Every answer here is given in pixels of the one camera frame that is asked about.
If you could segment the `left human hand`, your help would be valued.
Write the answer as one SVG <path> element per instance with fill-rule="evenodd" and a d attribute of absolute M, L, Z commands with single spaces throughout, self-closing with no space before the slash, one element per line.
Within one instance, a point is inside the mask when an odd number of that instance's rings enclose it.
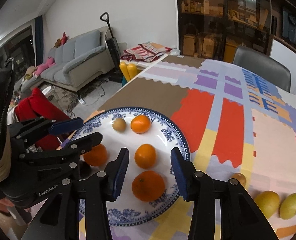
<path fill-rule="evenodd" d="M 3 210 L 5 212 L 7 211 L 8 207 L 13 207 L 13 206 L 14 204 L 8 198 L 0 199 L 0 210 Z"/>

